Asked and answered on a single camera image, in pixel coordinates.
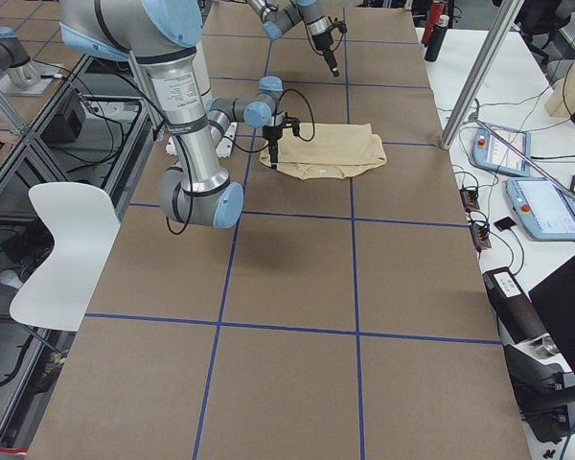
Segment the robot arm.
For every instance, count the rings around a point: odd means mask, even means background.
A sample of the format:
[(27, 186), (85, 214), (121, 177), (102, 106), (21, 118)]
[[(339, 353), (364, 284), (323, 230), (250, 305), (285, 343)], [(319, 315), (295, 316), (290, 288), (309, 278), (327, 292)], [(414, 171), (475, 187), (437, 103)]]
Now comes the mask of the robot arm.
[(348, 32), (347, 25), (344, 20), (326, 15), (320, 1), (289, 1), (282, 9), (263, 0), (246, 0), (245, 4), (257, 14), (271, 41), (276, 41), (303, 24), (310, 47), (325, 60), (331, 74), (335, 78), (339, 76), (334, 55), (338, 45), (334, 44), (333, 32), (338, 30), (344, 36)]
[(299, 120), (282, 107), (283, 85), (260, 80), (252, 99), (202, 99), (194, 64), (202, 37), (195, 1), (63, 1), (65, 44), (96, 58), (135, 59), (149, 77), (146, 96), (154, 101), (174, 141), (179, 159), (165, 172), (160, 205), (166, 216), (185, 224), (230, 228), (240, 218), (243, 188), (218, 160), (216, 146), (233, 122), (261, 128), (272, 157), (284, 129), (300, 131)]

